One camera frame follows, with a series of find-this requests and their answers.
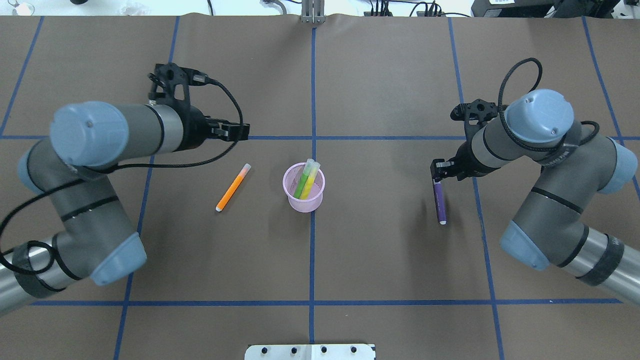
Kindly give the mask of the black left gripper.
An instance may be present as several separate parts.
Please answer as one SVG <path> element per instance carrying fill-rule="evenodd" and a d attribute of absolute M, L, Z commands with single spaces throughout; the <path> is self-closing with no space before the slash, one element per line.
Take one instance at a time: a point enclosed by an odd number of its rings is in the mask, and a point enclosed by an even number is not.
<path fill-rule="evenodd" d="M 182 123 L 182 140 L 176 152 L 194 150 L 201 146 L 210 134 L 211 139 L 225 142 L 247 141 L 249 123 L 233 122 L 221 118 L 208 118 L 197 107 L 176 110 Z"/>

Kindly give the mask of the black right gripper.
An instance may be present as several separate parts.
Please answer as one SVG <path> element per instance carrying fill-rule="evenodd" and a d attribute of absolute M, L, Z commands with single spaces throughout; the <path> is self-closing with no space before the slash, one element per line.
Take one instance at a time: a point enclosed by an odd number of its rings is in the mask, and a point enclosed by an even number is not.
<path fill-rule="evenodd" d="M 469 142 L 464 142 L 457 149 L 450 161 L 432 160 L 432 182 L 440 183 L 443 179 L 455 177 L 458 182 L 467 178 L 483 177 L 483 164 L 473 154 Z"/>

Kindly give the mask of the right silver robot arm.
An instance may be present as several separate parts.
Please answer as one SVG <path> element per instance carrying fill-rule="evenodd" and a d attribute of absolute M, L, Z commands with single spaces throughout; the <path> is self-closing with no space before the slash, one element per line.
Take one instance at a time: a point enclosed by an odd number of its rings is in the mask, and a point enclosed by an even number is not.
<path fill-rule="evenodd" d="M 500 238 L 502 250 L 535 271 L 553 265 L 638 305 L 639 251 L 581 221 L 594 195 L 618 192 L 631 181 L 634 153 L 576 120 L 553 89 L 534 89 L 509 105 L 461 103 L 450 118 L 464 123 L 466 140 L 455 156 L 432 161 L 437 198 L 443 179 L 479 178 L 530 158 L 541 171 Z"/>

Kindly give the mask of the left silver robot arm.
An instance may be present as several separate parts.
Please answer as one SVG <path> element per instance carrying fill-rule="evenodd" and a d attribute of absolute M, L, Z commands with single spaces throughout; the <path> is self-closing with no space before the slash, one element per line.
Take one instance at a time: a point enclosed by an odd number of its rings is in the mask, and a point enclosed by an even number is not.
<path fill-rule="evenodd" d="M 50 198 L 64 230 L 1 254 L 1 314 L 54 296 L 86 278 L 98 286 L 111 284 L 146 263 L 141 235 L 108 177 L 135 168 L 128 160 L 193 150 L 206 139 L 236 145 L 249 132 L 243 118 L 212 118 L 183 101 L 87 101 L 58 109 L 50 135 L 18 162 L 19 178 L 35 196 L 10 211 L 1 229 L 26 207 Z"/>

